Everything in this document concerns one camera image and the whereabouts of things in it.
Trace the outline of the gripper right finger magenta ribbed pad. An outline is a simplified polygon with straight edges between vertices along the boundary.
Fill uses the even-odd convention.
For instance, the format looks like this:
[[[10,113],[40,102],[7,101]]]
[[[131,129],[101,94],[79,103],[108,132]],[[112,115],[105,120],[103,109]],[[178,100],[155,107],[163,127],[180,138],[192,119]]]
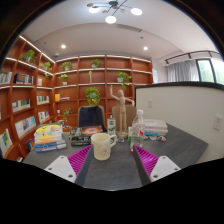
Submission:
[[[143,186],[180,170],[167,156],[158,157],[139,146],[134,146],[133,156]]]

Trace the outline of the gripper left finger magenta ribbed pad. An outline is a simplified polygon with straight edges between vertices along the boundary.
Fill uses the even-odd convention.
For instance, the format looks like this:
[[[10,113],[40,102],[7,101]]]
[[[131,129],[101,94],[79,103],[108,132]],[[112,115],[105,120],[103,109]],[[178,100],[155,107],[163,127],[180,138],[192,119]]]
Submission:
[[[92,158],[93,146],[89,145],[70,156],[59,156],[45,168],[45,171],[82,186]]]

